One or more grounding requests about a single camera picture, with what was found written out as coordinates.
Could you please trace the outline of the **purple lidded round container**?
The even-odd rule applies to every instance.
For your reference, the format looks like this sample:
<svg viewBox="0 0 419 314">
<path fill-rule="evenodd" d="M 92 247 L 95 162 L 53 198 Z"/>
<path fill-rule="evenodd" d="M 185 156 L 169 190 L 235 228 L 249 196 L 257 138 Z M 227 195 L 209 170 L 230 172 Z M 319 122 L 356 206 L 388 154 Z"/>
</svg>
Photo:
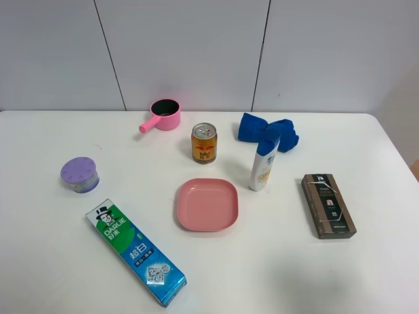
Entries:
<svg viewBox="0 0 419 314">
<path fill-rule="evenodd" d="M 60 171 L 62 181 L 80 194 L 87 193 L 100 182 L 96 163 L 89 157 L 76 157 L 68 161 Z"/>
</svg>

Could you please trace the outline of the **Darlie toothpaste box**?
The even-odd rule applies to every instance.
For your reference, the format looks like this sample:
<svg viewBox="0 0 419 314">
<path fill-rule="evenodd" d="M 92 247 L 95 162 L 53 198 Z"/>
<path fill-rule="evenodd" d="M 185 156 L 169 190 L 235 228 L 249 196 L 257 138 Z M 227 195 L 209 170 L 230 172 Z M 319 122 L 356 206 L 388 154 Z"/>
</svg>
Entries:
<svg viewBox="0 0 419 314">
<path fill-rule="evenodd" d="M 86 218 L 162 307 L 187 284 L 185 274 L 109 199 Z"/>
</svg>

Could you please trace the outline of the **pink toy saucepan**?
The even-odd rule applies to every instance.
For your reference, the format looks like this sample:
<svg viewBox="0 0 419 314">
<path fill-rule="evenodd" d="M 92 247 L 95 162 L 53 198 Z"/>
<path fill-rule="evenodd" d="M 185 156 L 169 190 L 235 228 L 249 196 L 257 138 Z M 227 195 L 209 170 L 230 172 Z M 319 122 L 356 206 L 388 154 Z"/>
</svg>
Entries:
<svg viewBox="0 0 419 314">
<path fill-rule="evenodd" d="M 151 118 L 139 126 L 141 133 L 147 133 L 152 128 L 170 131 L 178 127 L 181 122 L 180 104 L 173 99 L 159 99 L 151 107 Z"/>
</svg>

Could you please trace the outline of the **blue rolled towel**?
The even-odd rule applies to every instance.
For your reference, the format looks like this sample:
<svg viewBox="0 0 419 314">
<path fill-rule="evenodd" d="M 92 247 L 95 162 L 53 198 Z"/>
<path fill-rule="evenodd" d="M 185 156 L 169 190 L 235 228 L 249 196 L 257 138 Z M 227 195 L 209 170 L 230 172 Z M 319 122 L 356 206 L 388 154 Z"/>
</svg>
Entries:
<svg viewBox="0 0 419 314">
<path fill-rule="evenodd" d="M 266 120 L 248 113 L 244 113 L 240 121 L 237 139 L 246 143 L 258 143 L 263 133 L 270 129 L 280 132 L 279 152 L 289 152 L 298 145 L 299 136 L 291 120 L 283 119 L 268 123 Z"/>
</svg>

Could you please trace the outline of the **gold energy drink can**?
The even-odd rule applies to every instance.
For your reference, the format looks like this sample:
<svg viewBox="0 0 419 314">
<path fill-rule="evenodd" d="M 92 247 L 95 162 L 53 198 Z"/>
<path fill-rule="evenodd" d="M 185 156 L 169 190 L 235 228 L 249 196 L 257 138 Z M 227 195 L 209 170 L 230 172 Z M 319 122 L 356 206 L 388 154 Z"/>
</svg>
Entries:
<svg viewBox="0 0 419 314">
<path fill-rule="evenodd" d="M 191 132 L 192 158 L 199 164 L 209 164 L 217 157 L 217 130 L 213 124 L 203 122 Z"/>
</svg>

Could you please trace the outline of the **pink square plate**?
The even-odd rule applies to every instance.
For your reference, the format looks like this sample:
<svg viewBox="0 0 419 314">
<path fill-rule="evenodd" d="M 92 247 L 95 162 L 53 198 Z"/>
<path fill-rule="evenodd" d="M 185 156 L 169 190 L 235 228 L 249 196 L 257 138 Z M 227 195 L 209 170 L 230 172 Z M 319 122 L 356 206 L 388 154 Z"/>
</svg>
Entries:
<svg viewBox="0 0 419 314">
<path fill-rule="evenodd" d="M 177 220 L 187 230 L 218 232 L 232 226 L 238 214 L 237 190 L 224 179 L 191 179 L 177 193 Z"/>
</svg>

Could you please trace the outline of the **brown coffee capsule box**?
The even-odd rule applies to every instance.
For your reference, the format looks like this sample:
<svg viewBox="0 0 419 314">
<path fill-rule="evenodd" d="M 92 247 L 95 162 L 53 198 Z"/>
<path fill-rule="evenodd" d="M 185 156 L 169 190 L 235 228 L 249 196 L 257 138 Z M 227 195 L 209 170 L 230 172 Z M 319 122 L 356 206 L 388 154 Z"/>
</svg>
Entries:
<svg viewBox="0 0 419 314">
<path fill-rule="evenodd" d="M 301 185 L 320 239 L 349 239 L 356 234 L 332 174 L 305 174 Z"/>
</svg>

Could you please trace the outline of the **white shampoo bottle blue cap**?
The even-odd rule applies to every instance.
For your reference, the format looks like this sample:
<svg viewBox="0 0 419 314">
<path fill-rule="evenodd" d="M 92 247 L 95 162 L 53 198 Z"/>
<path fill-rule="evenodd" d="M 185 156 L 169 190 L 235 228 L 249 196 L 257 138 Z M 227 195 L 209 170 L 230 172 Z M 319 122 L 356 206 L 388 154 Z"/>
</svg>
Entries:
<svg viewBox="0 0 419 314">
<path fill-rule="evenodd" d="M 253 191 L 258 192 L 266 186 L 278 151 L 280 137 L 281 132 L 278 128 L 268 128 L 263 132 L 251 170 L 249 187 Z"/>
</svg>

